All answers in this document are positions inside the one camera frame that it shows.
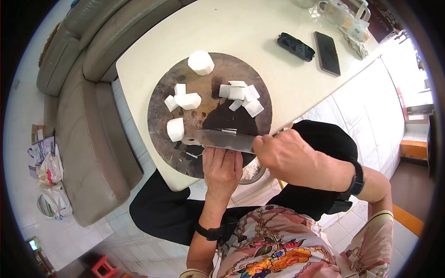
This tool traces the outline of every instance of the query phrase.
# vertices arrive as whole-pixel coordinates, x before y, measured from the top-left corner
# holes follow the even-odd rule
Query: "cleaver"
[[[220,130],[200,129],[187,131],[182,139],[185,145],[210,146],[231,149],[243,153],[254,153],[252,148],[255,136],[233,134]]]

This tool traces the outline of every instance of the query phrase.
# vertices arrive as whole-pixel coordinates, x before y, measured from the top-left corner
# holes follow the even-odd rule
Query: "sofa cushion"
[[[88,46],[91,40],[94,38],[99,29],[104,25],[104,23],[123,5],[125,5],[129,0],[109,0],[107,6],[105,6],[93,19],[91,24],[85,30],[82,35],[81,42],[79,45],[80,49],[84,49]]]
[[[80,39],[96,15],[103,10],[109,0],[80,0],[66,15],[64,24]]]
[[[105,137],[114,162],[124,176],[128,187],[133,189],[142,179],[142,171],[134,158],[120,124],[111,84],[109,82],[96,83],[96,96]]]
[[[58,96],[69,70],[80,53],[79,40],[62,23],[43,57],[37,75],[39,91]]]
[[[82,53],[62,88],[56,143],[75,218],[81,226],[88,226],[123,204],[129,197],[129,186],[108,145],[96,85],[83,76],[84,60]]]
[[[190,3],[195,2],[196,0],[179,0],[179,1],[181,1],[183,6],[186,6],[186,5],[190,4]]]
[[[87,48],[86,79],[99,81],[115,60],[141,35],[181,7],[178,0],[132,0],[97,32]]]

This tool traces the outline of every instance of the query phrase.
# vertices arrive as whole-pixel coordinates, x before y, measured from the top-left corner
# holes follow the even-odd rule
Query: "white radish chunk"
[[[244,108],[252,118],[264,110],[264,107],[257,99],[250,101]]]
[[[229,81],[232,86],[238,87],[247,87],[247,84],[244,81]]]
[[[182,118],[176,118],[168,121],[167,134],[172,142],[181,141],[184,137],[184,121]]]
[[[249,103],[250,101],[247,101],[247,99],[246,98],[244,98],[244,100],[243,100],[243,107],[245,108],[246,107],[246,105]]]
[[[259,93],[256,90],[254,85],[249,85],[247,87],[249,89],[249,93],[246,95],[249,95],[249,98],[251,98],[249,101],[252,101],[252,99],[258,99],[259,98]]]
[[[231,88],[236,88],[236,86],[222,84],[219,87],[219,97],[229,98]]]
[[[232,100],[244,100],[245,92],[248,92],[249,89],[246,87],[234,87],[230,89],[229,99]]]
[[[243,101],[242,100],[235,100],[230,106],[229,109],[232,111],[236,111],[238,108],[241,107],[241,105],[243,105]]]
[[[167,105],[167,108],[170,112],[178,108],[178,104],[174,101],[174,97],[172,95],[169,95],[166,100],[164,100],[164,103]]]
[[[207,75],[213,71],[215,64],[209,53],[203,50],[198,50],[190,55],[187,61],[189,67],[198,75]]]
[[[186,94],[186,85],[185,84],[176,84],[174,87],[174,95],[180,96]]]
[[[197,93],[174,96],[174,101],[185,110],[197,109],[201,104],[201,97]]]

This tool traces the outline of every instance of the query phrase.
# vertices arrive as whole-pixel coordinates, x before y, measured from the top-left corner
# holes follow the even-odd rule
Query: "white bag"
[[[73,214],[71,203],[62,182],[53,186],[43,186],[37,198],[38,210],[47,218],[63,219]]]

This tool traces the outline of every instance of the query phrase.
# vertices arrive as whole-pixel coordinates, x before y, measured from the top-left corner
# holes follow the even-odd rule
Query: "wooden chopping board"
[[[204,178],[202,158],[186,154],[186,145],[173,143],[167,134],[167,122],[182,117],[185,133],[191,129],[237,129],[247,135],[264,135],[271,130],[272,103],[269,92],[259,74],[242,60],[223,53],[209,53],[215,64],[213,71],[205,76],[196,74],[187,65],[188,58],[174,65],[156,85],[148,105],[148,131],[151,141],[162,159],[175,170],[192,177]],[[219,86],[231,80],[253,84],[261,96],[258,100],[264,110],[255,118],[240,107],[235,112],[229,109],[232,100],[219,97]],[[174,86],[186,84],[187,93],[198,93],[201,105],[194,110],[176,108],[170,113],[164,100],[174,96]],[[255,155],[243,153],[243,167]]]

